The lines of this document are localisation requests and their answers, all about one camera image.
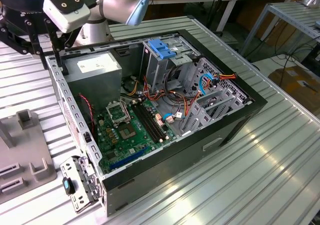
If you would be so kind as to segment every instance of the gray plastic holder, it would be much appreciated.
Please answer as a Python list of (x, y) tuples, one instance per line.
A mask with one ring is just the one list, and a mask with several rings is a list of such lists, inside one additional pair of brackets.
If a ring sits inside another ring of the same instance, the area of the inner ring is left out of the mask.
[(0, 121), (0, 204), (57, 177), (35, 112)]

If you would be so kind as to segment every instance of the blue expansion slot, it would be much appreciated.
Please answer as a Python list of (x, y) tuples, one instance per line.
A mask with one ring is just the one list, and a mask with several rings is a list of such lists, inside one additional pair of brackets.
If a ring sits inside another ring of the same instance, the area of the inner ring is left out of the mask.
[(111, 164), (110, 165), (110, 169), (115, 169), (115, 168), (120, 168), (122, 165), (124, 164), (127, 164), (135, 159), (137, 159), (138, 157), (140, 157), (144, 152), (145, 150), (147, 149), (148, 147), (145, 147), (143, 149), (141, 149), (140, 151), (137, 151), (136, 153), (132, 154), (131, 156), (128, 156), (120, 161), (117, 161), (116, 163), (114, 164)]

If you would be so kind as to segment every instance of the metal frame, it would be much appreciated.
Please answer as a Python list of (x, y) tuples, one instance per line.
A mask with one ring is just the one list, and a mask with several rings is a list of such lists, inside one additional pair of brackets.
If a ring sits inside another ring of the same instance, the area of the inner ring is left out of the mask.
[[(0, 119), (18, 109), (39, 115), (58, 178), (0, 205), (11, 224), (308, 224), (320, 209), (320, 122), (200, 22), (186, 16), (110, 26), (112, 36), (184, 28), (268, 100), (226, 146), (106, 218), (96, 203), (77, 215), (61, 184), (59, 165), (76, 152), (49, 74), (38, 60), (0, 43)], [(40, 38), (44, 50), (48, 40)]]
[(307, 36), (315, 39), (320, 36), (320, 30), (315, 27), (316, 21), (320, 20), (320, 8), (311, 9), (305, 7), (299, 2), (288, 2), (288, 3), (271, 3), (267, 4), (259, 18), (255, 22), (253, 28), (251, 29), (249, 35), (247, 36), (244, 44), (240, 50), (240, 54), (244, 55), (250, 42), (256, 35), (260, 25), (265, 20), (268, 13), (274, 14), (276, 17), (272, 20), (269, 27), (266, 29), (261, 40), (264, 40), (272, 28), (277, 24), (279, 19), (286, 21), (288, 24), (294, 26), (296, 29), (300, 30)]

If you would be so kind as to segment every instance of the green circuit board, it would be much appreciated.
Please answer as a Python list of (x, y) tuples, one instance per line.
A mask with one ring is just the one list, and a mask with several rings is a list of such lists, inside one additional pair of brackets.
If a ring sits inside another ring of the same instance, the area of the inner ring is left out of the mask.
[[(151, 102), (146, 100), (142, 105), (156, 122), (154, 116), (157, 112)], [(138, 157), (150, 153), (176, 139), (173, 131), (168, 126), (165, 126), (160, 129), (165, 134), (166, 139), (163, 139), (162, 142), (154, 142), (131, 105), (126, 105), (126, 108), (131, 118), (130, 123), (123, 122), (118, 127), (114, 127), (107, 111), (95, 115), (94, 119), (98, 124), (97, 145), (102, 153), (99, 165), (104, 173), (109, 173), (113, 169), (132, 162)]]

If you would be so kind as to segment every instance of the metal workbench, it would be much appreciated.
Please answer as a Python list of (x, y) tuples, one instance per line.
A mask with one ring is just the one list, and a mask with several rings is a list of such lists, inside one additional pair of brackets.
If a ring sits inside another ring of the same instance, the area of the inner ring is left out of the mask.
[[(0, 119), (39, 114), (56, 180), (0, 205), (0, 224), (308, 224), (320, 209), (320, 121), (204, 26), (188, 17), (111, 26), (116, 39), (186, 29), (268, 104), (226, 146), (115, 215), (99, 203), (74, 212), (60, 163), (76, 155), (49, 73), (0, 44)], [(49, 43), (43, 46), (50, 49)]]
[(315, 26), (316, 21), (320, 21), (320, 7), (309, 8), (301, 4), (300, 2), (280, 2), (267, 4), (261, 12), (259, 18), (255, 22), (249, 35), (244, 41), (243, 47), (241, 48), (240, 54), (244, 55), (250, 42), (256, 35), (260, 25), (265, 20), (268, 13), (275, 15), (275, 18), (266, 29), (265, 33), (261, 37), (264, 40), (271, 32), (272, 28), (276, 25), (279, 19), (286, 21), (288, 24), (294, 26), (300, 30), (302, 34), (306, 34), (315, 41), (320, 42), (320, 29)]

